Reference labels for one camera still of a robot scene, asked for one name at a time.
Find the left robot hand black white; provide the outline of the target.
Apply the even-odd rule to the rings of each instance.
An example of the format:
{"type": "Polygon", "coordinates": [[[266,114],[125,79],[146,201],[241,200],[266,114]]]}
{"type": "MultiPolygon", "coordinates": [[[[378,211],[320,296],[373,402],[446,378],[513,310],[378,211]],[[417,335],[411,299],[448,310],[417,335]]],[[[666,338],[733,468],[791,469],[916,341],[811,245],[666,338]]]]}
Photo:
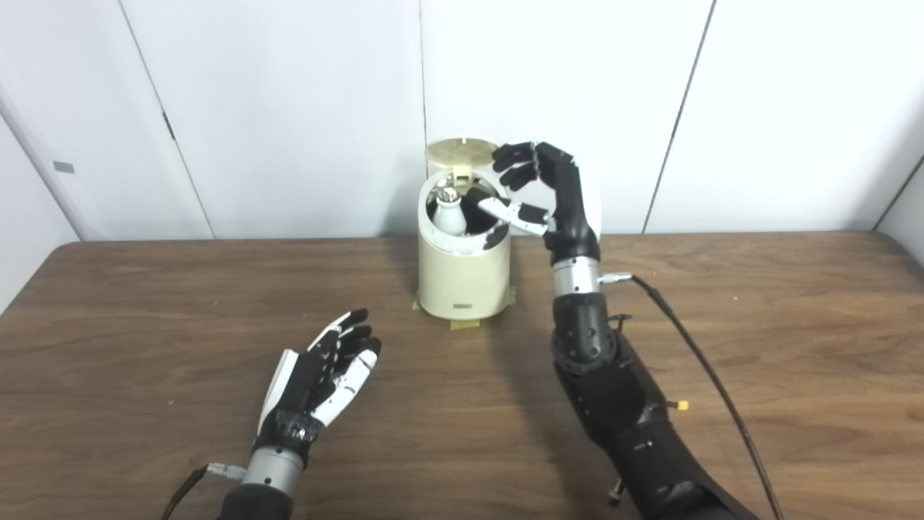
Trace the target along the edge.
{"type": "Polygon", "coordinates": [[[286,349],[267,389],[252,449],[294,452],[307,464],[311,446],[353,402],[382,352],[366,308],[344,313],[309,346],[286,349]]]}

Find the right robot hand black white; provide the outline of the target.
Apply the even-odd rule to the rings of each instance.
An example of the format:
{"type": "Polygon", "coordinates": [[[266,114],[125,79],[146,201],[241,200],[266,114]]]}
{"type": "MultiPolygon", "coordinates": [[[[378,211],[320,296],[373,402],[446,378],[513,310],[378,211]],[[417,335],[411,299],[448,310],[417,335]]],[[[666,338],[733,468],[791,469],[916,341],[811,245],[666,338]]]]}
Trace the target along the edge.
{"type": "Polygon", "coordinates": [[[556,264],[571,258],[600,261],[598,236],[592,230],[580,168],[573,155],[547,142],[505,144],[492,152],[502,186],[519,191],[541,181],[555,195],[553,210],[472,191],[463,200],[502,224],[541,237],[556,264]]]}

